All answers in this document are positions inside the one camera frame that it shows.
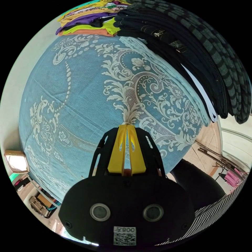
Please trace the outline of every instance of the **screw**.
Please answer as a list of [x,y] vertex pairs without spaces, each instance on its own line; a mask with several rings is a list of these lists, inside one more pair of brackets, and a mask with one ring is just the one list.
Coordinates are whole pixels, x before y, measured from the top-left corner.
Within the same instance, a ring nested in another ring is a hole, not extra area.
[[66,221],[66,226],[67,226],[68,228],[72,228],[72,224],[71,224],[69,221]]
[[182,225],[182,229],[185,230],[187,228],[187,224]]

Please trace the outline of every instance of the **blue bedspread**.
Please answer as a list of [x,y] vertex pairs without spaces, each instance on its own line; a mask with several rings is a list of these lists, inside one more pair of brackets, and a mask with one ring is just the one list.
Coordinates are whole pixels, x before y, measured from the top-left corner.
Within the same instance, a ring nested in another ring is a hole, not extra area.
[[57,38],[31,72],[21,102],[19,133],[31,177],[62,202],[88,176],[103,134],[125,123],[150,132],[166,173],[202,127],[174,81],[119,37]]

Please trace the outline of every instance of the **camera lens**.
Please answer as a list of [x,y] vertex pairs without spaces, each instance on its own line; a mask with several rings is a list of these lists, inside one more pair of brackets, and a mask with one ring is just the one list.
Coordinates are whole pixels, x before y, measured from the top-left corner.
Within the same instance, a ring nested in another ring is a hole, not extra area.
[[91,206],[90,215],[97,221],[106,221],[110,217],[110,209],[102,203],[97,203]]
[[162,218],[164,210],[160,205],[152,204],[143,211],[143,217],[150,222],[158,221]]

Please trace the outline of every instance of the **label sticker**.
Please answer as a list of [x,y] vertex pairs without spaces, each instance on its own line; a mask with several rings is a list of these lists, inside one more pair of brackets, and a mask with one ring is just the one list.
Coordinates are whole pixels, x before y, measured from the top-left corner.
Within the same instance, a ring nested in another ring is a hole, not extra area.
[[136,230],[135,227],[114,227],[114,245],[135,246]]

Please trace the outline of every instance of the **yellow clip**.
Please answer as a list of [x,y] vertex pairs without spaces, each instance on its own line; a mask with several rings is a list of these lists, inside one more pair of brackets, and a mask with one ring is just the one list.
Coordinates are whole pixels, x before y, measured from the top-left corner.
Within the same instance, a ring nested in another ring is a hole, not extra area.
[[111,158],[108,164],[108,171],[110,173],[121,173],[124,172],[124,160],[125,160],[125,147],[127,137],[127,125],[120,125],[114,147],[111,153]]
[[[127,132],[129,138],[129,157],[130,157],[131,175],[144,173],[146,171],[146,166],[144,163],[142,151],[137,138],[136,129],[133,125],[119,126],[110,162],[108,165],[108,171],[110,173],[118,173],[123,175]],[[135,147],[134,150],[132,149],[131,143],[133,143]]]
[[144,158],[142,155],[142,151],[139,145],[139,141],[136,134],[136,128],[133,125],[128,125],[128,138],[129,138],[129,159],[131,166],[131,175],[144,173],[146,171]]

